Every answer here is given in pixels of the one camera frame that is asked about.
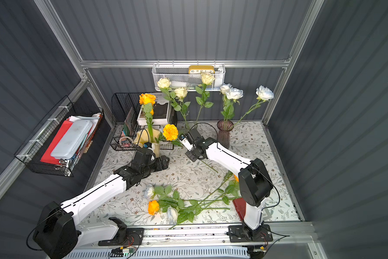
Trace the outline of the orange marigold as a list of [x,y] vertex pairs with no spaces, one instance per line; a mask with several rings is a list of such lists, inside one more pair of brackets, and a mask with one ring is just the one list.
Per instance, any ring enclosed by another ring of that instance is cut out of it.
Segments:
[[173,124],[164,126],[163,132],[158,136],[159,141],[175,141],[178,139],[178,128]]

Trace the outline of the cream white rose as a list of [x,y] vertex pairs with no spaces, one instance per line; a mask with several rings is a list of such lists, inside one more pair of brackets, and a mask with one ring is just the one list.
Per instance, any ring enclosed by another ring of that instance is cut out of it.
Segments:
[[175,110],[175,94],[173,93],[174,89],[171,88],[171,81],[168,78],[161,78],[157,82],[157,86],[159,87],[160,91],[165,94],[165,99],[170,102],[171,107]]

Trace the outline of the white rose bud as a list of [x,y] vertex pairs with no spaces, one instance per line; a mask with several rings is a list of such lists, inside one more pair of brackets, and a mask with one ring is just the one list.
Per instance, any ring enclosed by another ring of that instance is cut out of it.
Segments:
[[189,129],[190,125],[187,120],[187,116],[189,114],[189,107],[191,104],[191,101],[185,101],[185,98],[188,95],[188,91],[186,87],[180,87],[174,89],[173,93],[175,94],[174,101],[176,103],[175,110],[180,111],[184,124],[185,124],[185,129]]

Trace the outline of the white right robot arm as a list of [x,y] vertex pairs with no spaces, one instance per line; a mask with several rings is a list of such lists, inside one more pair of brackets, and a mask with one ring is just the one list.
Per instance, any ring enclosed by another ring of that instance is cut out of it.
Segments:
[[251,160],[237,155],[216,139],[204,138],[195,128],[187,134],[181,134],[178,139],[187,149],[185,154],[191,161],[212,160],[239,179],[240,194],[246,202],[244,233],[252,236],[262,230],[264,222],[262,212],[274,185],[261,159]]

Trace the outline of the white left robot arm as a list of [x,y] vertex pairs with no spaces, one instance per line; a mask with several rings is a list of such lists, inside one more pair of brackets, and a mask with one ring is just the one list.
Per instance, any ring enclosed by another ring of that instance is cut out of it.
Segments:
[[137,150],[130,163],[115,170],[98,185],[60,204],[47,204],[27,240],[33,240],[51,259],[62,259],[75,248],[91,243],[119,246],[141,241],[143,231],[138,229],[135,231],[137,236],[133,237],[133,232],[117,217],[89,226],[81,222],[92,211],[139,184],[153,172],[168,169],[169,162],[167,156],[156,156],[149,148]]

